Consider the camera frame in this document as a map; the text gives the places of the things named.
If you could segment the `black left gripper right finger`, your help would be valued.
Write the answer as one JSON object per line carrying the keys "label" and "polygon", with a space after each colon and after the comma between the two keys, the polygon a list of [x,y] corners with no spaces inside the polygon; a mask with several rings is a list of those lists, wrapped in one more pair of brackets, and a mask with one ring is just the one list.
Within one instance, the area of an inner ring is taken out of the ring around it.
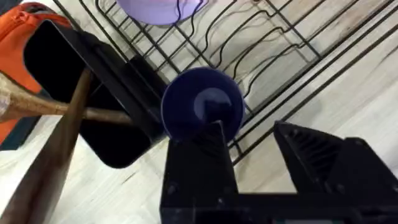
{"label": "black left gripper right finger", "polygon": [[397,178],[361,138],[277,121],[275,140],[299,192],[395,195]]}

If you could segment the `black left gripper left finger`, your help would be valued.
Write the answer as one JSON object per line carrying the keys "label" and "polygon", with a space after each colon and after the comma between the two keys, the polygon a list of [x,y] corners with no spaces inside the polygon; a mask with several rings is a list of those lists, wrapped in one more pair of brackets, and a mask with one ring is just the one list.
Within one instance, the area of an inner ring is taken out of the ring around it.
{"label": "black left gripper left finger", "polygon": [[206,124],[183,140],[169,140],[160,206],[193,207],[238,194],[222,122]]}

